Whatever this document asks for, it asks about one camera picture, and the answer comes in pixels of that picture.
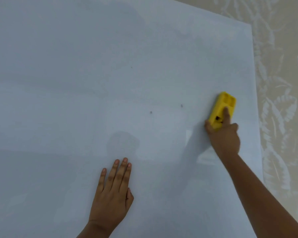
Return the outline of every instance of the person's right hand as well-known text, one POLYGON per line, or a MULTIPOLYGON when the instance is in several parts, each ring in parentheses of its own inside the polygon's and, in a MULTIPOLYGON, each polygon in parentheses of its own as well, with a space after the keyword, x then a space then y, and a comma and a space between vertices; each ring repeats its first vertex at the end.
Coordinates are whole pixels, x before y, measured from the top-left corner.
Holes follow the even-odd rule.
POLYGON ((240 150, 240 138, 237 135, 238 125, 231 124, 228 108, 223 110, 222 128, 214 130, 208 120, 205 121, 205 130, 210 138, 211 144, 220 159, 226 155, 238 154, 240 150))

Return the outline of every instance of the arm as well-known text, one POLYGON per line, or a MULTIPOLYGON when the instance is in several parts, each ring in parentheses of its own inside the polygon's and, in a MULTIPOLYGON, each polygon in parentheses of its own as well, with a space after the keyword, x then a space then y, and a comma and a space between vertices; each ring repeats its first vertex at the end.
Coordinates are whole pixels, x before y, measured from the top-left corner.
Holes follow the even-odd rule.
POLYGON ((108 238, 125 218, 133 202, 133 195, 128 188, 131 163, 127 161, 124 158, 118 169, 119 160, 115 160, 106 184, 106 169, 103 169, 88 223, 77 238, 108 238))
POLYGON ((298 223, 265 188, 238 155, 240 140, 237 124, 230 124, 224 109, 223 127, 215 131, 206 121, 211 144, 230 174, 237 194, 258 238, 298 237, 298 223))

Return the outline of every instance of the patterned wallpaper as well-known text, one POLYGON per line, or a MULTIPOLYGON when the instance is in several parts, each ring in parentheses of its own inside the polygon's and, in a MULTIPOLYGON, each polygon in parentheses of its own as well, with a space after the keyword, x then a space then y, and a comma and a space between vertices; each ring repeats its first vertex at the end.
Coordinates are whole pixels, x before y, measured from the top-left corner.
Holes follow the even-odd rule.
POLYGON ((266 187, 298 221, 298 0, 177 0, 252 25, 266 187))

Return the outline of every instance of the wall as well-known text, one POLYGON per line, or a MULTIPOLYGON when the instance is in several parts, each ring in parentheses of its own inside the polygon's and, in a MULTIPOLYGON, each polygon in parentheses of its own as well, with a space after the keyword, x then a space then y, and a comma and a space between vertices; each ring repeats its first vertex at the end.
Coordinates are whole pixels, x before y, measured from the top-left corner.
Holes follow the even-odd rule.
POLYGON ((298 220, 298 0, 177 0, 252 25, 263 176, 298 220))

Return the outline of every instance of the yellow plastic object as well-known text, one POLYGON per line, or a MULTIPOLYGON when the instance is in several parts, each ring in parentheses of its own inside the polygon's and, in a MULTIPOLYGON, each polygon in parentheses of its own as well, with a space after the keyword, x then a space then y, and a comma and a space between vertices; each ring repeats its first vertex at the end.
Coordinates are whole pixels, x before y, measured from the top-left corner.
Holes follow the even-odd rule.
POLYGON ((210 115, 209 121, 214 129, 222 127, 223 123, 223 109, 228 108, 230 116, 233 116, 236 105, 236 98, 226 92, 221 92, 217 98, 213 111, 210 115))

